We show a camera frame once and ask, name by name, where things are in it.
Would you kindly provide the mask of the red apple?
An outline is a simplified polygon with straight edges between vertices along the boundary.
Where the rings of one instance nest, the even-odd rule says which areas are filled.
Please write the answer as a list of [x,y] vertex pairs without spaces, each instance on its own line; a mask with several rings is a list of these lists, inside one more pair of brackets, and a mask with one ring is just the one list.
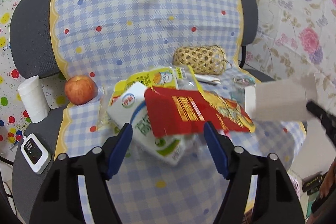
[[74,76],[66,82],[64,92],[71,103],[83,105],[97,96],[98,88],[88,76]]

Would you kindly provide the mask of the small clear wrapper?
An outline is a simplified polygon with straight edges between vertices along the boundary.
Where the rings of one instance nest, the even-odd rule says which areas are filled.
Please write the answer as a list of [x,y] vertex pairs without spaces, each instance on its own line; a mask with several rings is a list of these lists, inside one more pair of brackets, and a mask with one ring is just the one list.
[[239,86],[239,87],[253,86],[255,84],[255,80],[248,76],[235,77],[233,78],[233,82],[236,86]]

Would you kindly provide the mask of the yellow pudding wrapper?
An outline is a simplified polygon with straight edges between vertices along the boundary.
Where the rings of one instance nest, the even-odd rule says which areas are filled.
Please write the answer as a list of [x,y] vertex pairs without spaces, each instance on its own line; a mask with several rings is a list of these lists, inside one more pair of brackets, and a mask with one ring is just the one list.
[[157,66],[148,71],[132,74],[125,80],[121,80],[114,86],[109,104],[117,100],[134,83],[140,82],[146,87],[158,86],[161,88],[201,90],[194,71],[190,66],[173,65],[172,67]]

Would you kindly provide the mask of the red snack bag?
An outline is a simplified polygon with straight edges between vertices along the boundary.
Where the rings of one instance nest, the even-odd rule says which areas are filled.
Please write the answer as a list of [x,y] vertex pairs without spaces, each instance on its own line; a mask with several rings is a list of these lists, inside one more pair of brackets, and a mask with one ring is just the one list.
[[157,138],[199,134],[206,122],[224,133],[255,131],[252,119],[236,101],[207,91],[152,87],[144,98]]

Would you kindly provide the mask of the blue checkered blanket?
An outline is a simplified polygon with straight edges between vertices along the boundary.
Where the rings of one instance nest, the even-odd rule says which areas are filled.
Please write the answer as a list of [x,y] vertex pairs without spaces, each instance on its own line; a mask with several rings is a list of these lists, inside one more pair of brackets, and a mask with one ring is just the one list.
[[[220,46],[227,69],[204,91],[229,98],[243,36],[241,0],[51,0],[51,40],[65,75],[93,73],[103,92],[157,66],[172,67],[179,47]],[[125,223],[212,223],[228,182],[216,174],[200,136],[176,166],[135,145],[121,176],[108,183]]]

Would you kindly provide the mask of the white paper box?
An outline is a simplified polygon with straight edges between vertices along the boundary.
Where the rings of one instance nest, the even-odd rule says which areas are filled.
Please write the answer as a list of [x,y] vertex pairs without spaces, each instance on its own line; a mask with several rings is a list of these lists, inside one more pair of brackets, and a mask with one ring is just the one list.
[[244,88],[244,109],[257,121],[303,122],[313,118],[306,104],[317,97],[315,75],[310,73]]

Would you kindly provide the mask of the white power bank device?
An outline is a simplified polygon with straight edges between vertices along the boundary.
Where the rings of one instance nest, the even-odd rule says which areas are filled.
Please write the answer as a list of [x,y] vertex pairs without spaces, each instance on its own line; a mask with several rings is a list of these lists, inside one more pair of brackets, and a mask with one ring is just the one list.
[[51,161],[51,154],[34,133],[23,137],[21,153],[36,174],[42,174]]

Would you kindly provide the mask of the white milk carton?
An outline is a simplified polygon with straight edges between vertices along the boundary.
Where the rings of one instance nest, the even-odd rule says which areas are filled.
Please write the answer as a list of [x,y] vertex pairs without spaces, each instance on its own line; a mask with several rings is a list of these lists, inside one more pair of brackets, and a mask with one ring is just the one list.
[[118,127],[122,127],[125,123],[132,125],[132,141],[136,146],[151,156],[176,166],[183,155],[191,151],[196,136],[155,137],[145,104],[146,89],[142,83],[134,83],[107,107],[106,112]]

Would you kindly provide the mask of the woven bamboo basket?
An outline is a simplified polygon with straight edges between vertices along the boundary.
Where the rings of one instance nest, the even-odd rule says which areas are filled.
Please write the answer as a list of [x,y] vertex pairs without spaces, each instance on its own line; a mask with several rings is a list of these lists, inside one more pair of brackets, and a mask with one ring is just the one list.
[[173,54],[173,65],[190,66],[199,75],[221,75],[228,67],[226,53],[217,45],[179,47]]

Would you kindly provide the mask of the grey office chair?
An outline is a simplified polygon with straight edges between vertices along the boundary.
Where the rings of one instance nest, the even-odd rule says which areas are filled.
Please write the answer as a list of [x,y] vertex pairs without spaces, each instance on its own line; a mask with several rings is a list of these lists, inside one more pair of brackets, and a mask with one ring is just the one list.
[[[50,32],[51,0],[22,0],[10,28],[15,64],[24,76],[56,69]],[[253,223],[304,223],[304,217],[290,178],[275,153],[252,155],[221,135],[211,121],[204,121],[197,135],[206,143],[211,166],[229,181],[213,223],[241,223],[247,205],[250,183],[257,177]],[[79,176],[85,178],[88,203],[95,223],[125,223],[121,201],[110,192],[108,183],[121,176],[125,156],[135,127],[130,122],[104,144],[88,149],[84,155],[70,157],[56,152],[55,161],[35,191],[30,223],[84,223]]]

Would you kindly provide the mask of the white toilet paper roll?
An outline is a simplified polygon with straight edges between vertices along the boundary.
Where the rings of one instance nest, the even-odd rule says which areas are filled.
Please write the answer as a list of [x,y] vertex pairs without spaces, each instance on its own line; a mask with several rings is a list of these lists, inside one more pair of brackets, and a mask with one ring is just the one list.
[[18,86],[18,93],[33,123],[39,123],[48,116],[51,109],[46,100],[39,76],[30,77],[22,82]]

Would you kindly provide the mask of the black tripod on floor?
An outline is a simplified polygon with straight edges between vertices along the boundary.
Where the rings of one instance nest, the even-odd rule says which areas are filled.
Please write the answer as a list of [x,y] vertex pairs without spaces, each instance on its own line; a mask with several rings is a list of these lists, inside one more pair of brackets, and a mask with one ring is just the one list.
[[318,192],[321,184],[323,182],[323,176],[319,174],[315,176],[311,180],[304,182],[302,185],[302,191],[306,193],[308,196]]

